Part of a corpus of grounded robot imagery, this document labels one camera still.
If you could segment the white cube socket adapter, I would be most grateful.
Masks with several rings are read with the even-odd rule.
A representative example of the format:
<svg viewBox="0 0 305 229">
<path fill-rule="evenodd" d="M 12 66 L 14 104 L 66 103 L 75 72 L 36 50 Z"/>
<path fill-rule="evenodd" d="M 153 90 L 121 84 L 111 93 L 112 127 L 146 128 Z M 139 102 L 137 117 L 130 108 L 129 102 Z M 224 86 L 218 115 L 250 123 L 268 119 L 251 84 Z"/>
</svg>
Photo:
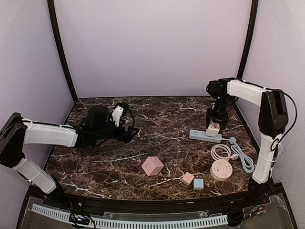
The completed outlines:
<svg viewBox="0 0 305 229">
<path fill-rule="evenodd" d="M 209 137 L 217 137 L 219 132 L 220 132 L 220 124 L 211 121 L 206 129 L 206 135 Z"/>
</svg>

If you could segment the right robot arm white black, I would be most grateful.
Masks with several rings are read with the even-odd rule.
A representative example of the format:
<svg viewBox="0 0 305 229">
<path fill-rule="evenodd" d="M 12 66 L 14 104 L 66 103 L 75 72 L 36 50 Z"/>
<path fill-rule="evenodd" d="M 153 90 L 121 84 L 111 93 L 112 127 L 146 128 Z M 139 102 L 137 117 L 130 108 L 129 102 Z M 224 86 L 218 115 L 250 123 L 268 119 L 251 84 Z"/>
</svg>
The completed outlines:
<svg viewBox="0 0 305 229">
<path fill-rule="evenodd" d="M 210 81 L 206 91 L 215 100 L 206 111 L 206 127 L 216 124 L 223 130 L 229 120 L 227 107 L 233 104 L 236 98 L 244 99 L 260 108 L 260 151 L 244 198 L 247 204 L 257 205 L 267 197 L 278 147 L 290 131 L 286 128 L 288 111 L 285 100 L 289 95 L 280 89 L 266 88 L 235 78 Z"/>
</svg>

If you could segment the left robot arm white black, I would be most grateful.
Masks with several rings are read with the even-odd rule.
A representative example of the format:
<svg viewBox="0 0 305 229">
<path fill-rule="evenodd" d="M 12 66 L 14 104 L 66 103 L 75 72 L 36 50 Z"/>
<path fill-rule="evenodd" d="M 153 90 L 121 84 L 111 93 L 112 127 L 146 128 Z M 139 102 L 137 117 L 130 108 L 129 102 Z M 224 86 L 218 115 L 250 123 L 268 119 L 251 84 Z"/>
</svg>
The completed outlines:
<svg viewBox="0 0 305 229">
<path fill-rule="evenodd" d="M 59 182 L 23 152 L 24 145 L 86 148 L 98 147 L 110 139 L 128 143 L 139 129 L 134 123 L 125 126 L 126 113 L 131 113 L 126 103 L 117 104 L 112 112 L 105 106 L 93 106 L 78 125 L 32 121 L 13 113 L 0 131 L 0 163 L 17 171 L 47 195 L 64 193 Z"/>
</svg>

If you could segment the pink cube socket adapter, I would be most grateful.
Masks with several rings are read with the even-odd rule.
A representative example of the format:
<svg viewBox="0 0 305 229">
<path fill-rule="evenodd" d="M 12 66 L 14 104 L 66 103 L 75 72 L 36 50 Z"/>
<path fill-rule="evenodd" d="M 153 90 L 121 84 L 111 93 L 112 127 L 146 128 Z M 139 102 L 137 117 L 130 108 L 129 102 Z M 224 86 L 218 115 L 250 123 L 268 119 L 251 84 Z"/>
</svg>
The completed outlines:
<svg viewBox="0 0 305 229">
<path fill-rule="evenodd" d="M 141 168 L 147 176 L 156 176 L 163 169 L 164 164 L 156 156 L 149 156 L 146 158 Z"/>
</svg>

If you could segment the blue power strip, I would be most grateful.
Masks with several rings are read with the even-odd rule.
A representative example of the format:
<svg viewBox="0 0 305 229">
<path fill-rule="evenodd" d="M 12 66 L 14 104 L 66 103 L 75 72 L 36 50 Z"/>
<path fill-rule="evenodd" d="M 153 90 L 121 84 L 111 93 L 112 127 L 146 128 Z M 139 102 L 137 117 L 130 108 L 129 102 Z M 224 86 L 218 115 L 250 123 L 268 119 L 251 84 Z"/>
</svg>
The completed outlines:
<svg viewBox="0 0 305 229">
<path fill-rule="evenodd" d="M 218 134 L 216 137 L 207 136 L 205 131 L 193 130 L 189 132 L 189 138 L 192 140 L 200 140 L 205 142 L 220 143 L 222 135 Z"/>
</svg>

